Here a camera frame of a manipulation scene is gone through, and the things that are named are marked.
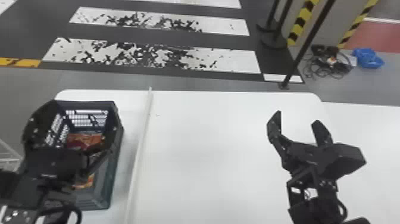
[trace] white line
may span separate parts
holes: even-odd
[[[261,74],[254,51],[57,38],[44,61]]]
[[[138,182],[139,182],[139,171],[141,168],[141,161],[143,160],[143,150],[144,150],[144,144],[146,141],[146,134],[147,134],[147,128],[149,126],[149,121],[150,121],[150,116],[151,116],[151,107],[153,104],[153,92],[152,88],[149,88],[149,92],[147,94],[147,102],[146,102],[146,109],[145,109],[145,114],[144,114],[144,120],[142,123],[142,128],[141,128],[141,133],[140,133],[140,138],[139,138],[139,144],[137,145],[136,149],[136,155],[135,155],[135,161],[133,163],[133,170],[132,170],[132,176],[130,177],[130,185],[129,185],[129,191],[128,191],[128,199],[127,199],[127,204],[126,204],[126,211],[125,211],[125,217],[123,223],[128,224],[130,217],[133,215],[132,211],[132,204],[135,203],[134,196],[138,193]]]
[[[246,20],[80,7],[70,23],[249,36]]]
[[[171,4],[185,5],[205,5],[223,8],[242,8],[239,0],[128,0],[128,1],[146,1],[146,2],[163,2]]]
[[[282,82],[285,79],[284,74],[264,74],[265,81]],[[290,83],[304,83],[300,76],[292,76]]]
[[[392,20],[391,18],[373,18],[373,17],[367,17],[367,18],[364,19],[364,21],[377,22],[377,23],[393,23],[393,24],[400,24],[400,20]]]

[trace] red floor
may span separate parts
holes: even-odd
[[[373,48],[378,52],[400,53],[400,24],[365,21],[345,48]]]

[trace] black cable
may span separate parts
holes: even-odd
[[[77,216],[76,224],[81,224],[82,223],[82,211],[78,207],[71,206],[71,205],[43,210],[39,213],[39,216],[48,216],[50,214],[62,213],[62,216],[60,217],[60,219],[62,219],[65,215],[68,215],[68,217],[69,217],[69,214],[71,212],[74,212]],[[58,221],[54,222],[53,224],[60,224],[60,222],[58,220]]]
[[[347,216],[348,216],[347,208],[346,208],[346,206],[343,204],[343,202],[341,202],[339,199],[337,199],[337,205],[338,205],[340,208],[342,208],[342,210],[343,210],[343,214],[339,216],[339,219],[340,219],[340,222],[339,222],[339,223],[342,223],[342,222],[344,222],[344,221],[347,219]]]
[[[343,53],[339,52],[341,56],[343,56],[347,62],[349,63],[349,66],[351,66],[350,59]],[[321,57],[315,56],[313,54],[307,54],[303,61],[306,61],[306,65],[303,67],[303,75],[307,78],[312,78],[315,80],[315,77],[327,77],[330,76],[334,79],[341,79],[343,78],[349,71],[350,69],[346,66],[326,66],[326,67],[321,67],[320,64],[323,64],[323,60],[320,60]]]

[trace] robotic arm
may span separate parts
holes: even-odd
[[[333,143],[332,136],[320,121],[312,125],[317,145],[294,142],[282,135],[281,112],[267,123],[268,139],[282,159],[282,167],[292,179],[286,183],[289,214],[294,224],[341,224],[347,209],[338,199],[336,181],[366,164],[359,148]],[[317,196],[310,196],[309,190]],[[347,224],[369,224],[365,218]]]

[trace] gray floor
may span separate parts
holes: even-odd
[[[0,138],[22,152],[20,137],[27,119],[64,89],[146,90],[150,86],[162,91],[279,91],[273,82],[0,67]],[[305,92],[308,88],[292,84],[290,91]]]
[[[297,55],[298,48],[290,48]],[[305,78],[309,90],[324,102],[400,106],[400,54],[378,52],[385,65],[379,69],[356,67],[342,79]]]

